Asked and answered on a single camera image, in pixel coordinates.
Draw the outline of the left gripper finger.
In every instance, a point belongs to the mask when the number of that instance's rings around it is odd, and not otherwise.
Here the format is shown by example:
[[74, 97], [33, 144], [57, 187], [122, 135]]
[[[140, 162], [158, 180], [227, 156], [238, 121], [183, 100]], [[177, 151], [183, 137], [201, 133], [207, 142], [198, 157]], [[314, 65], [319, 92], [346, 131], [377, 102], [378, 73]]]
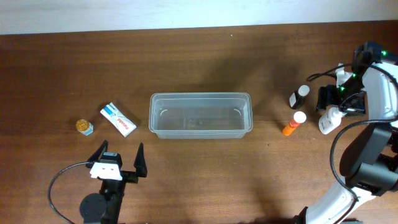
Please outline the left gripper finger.
[[104, 152], [108, 151], [108, 141], [104, 140], [100, 147], [88, 158], [88, 162], [98, 162]]
[[139, 145], [137, 155], [134, 160], [134, 168], [136, 169], [136, 175], [138, 177], [147, 177], [147, 166], [144, 157], [144, 144], [142, 142]]

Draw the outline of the orange tube white cap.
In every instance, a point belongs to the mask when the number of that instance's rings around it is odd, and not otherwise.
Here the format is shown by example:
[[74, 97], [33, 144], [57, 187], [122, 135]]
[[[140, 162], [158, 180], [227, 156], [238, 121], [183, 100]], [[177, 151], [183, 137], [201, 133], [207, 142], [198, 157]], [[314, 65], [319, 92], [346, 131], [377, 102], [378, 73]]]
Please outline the orange tube white cap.
[[295, 112], [288, 125], [282, 130], [282, 134], [285, 136], [291, 135], [302, 123], [306, 122], [306, 120], [307, 115], [304, 112]]

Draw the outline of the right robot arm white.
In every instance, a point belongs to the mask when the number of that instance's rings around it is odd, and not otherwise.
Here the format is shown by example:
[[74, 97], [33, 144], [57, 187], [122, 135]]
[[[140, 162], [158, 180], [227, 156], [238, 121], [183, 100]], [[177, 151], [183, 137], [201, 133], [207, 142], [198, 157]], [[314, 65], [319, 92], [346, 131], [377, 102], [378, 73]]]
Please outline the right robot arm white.
[[344, 116], [367, 114], [368, 119], [344, 127], [330, 149], [336, 182], [316, 203], [294, 216], [294, 223], [346, 223], [362, 204], [397, 191], [397, 55], [367, 41], [345, 63], [307, 77], [308, 82], [329, 76], [334, 85], [320, 87], [317, 110], [325, 111], [318, 127], [323, 134], [336, 129]]

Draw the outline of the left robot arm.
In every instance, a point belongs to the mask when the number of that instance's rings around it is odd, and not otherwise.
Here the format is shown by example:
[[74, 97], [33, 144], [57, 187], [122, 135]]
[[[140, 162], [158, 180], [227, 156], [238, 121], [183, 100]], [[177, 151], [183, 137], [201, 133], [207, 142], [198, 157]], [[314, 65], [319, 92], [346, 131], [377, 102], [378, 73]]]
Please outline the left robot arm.
[[122, 170], [122, 157], [108, 152], [108, 142], [89, 157], [86, 167], [93, 179], [102, 181], [98, 193], [87, 195], [80, 204], [80, 215], [84, 223], [117, 223], [127, 184], [137, 184], [147, 177], [144, 144], [140, 143], [134, 160], [134, 171]]

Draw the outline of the white spray bottle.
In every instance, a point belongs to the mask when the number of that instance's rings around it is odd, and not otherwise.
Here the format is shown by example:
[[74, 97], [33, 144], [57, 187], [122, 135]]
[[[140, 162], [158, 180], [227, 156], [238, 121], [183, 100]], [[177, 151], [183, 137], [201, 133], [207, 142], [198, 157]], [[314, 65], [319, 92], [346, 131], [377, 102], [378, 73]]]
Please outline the white spray bottle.
[[329, 134], [336, 129], [342, 121], [342, 118], [346, 115], [345, 112], [340, 111], [338, 108], [330, 108], [318, 122], [320, 132], [324, 135]]

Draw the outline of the dark bottle white cap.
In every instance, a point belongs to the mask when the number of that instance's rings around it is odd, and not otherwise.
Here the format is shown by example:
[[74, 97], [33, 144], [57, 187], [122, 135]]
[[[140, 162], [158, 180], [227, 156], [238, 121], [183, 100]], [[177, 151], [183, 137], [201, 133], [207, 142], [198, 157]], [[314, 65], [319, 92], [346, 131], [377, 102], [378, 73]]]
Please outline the dark bottle white cap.
[[294, 91], [289, 98], [289, 106], [293, 110], [299, 109], [304, 103], [307, 95], [310, 93], [310, 88], [307, 85], [302, 85], [298, 90]]

